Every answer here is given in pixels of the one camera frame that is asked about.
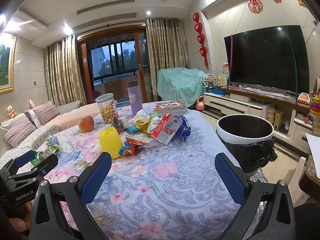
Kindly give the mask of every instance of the teal cloth cover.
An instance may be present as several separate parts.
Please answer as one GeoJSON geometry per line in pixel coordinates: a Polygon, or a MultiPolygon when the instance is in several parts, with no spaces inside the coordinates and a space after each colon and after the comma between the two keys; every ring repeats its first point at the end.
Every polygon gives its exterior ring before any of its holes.
{"type": "Polygon", "coordinates": [[[157,92],[163,100],[183,99],[191,106],[203,94],[203,78],[206,73],[197,68],[167,68],[158,71],[157,92]]]}

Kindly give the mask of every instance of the floral tablecloth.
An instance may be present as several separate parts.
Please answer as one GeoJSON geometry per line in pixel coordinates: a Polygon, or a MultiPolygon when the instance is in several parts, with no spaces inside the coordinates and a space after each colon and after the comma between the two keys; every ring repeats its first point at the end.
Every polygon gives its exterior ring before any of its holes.
{"type": "MultiPolygon", "coordinates": [[[[155,103],[143,107],[151,113],[155,103]]],[[[130,107],[118,111],[132,119],[130,107]]],[[[214,159],[224,152],[235,165],[237,161],[200,112],[188,110],[185,116],[191,126],[186,142],[173,138],[164,146],[152,141],[139,155],[113,161],[94,201],[87,204],[110,239],[217,239],[236,215],[240,206],[221,181],[214,159]]],[[[57,133],[59,163],[45,178],[57,183],[80,175],[100,155],[98,135],[106,126],[99,115],[92,132],[81,133],[74,126],[57,133]]],[[[30,168],[27,164],[20,172],[30,168]]],[[[76,228],[67,206],[63,209],[76,228]]]]}

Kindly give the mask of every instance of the red apple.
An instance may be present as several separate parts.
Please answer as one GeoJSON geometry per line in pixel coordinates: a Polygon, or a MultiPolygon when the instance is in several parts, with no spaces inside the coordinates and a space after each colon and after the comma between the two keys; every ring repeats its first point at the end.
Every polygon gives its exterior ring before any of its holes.
{"type": "Polygon", "coordinates": [[[91,116],[81,118],[78,122],[78,127],[81,132],[91,132],[94,127],[94,120],[91,116]]]}

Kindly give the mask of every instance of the red and white carton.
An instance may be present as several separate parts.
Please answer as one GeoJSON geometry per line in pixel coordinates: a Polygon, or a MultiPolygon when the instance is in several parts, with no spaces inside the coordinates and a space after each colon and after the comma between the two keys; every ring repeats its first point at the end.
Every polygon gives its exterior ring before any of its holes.
{"type": "Polygon", "coordinates": [[[181,124],[182,121],[175,118],[172,114],[165,113],[151,136],[155,141],[168,145],[181,124]]]}

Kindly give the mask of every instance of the black trash bag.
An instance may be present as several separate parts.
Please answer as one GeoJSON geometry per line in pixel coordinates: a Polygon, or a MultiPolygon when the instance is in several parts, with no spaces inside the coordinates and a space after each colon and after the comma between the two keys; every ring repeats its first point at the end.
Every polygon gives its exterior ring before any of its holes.
{"type": "MultiPolygon", "coordinates": [[[[219,120],[219,126],[228,133],[245,138],[262,138],[272,133],[272,127],[268,122],[253,115],[229,115],[219,120]]],[[[239,162],[244,173],[264,167],[278,157],[273,149],[274,138],[251,144],[232,144],[221,138],[220,140],[239,162]]]]}

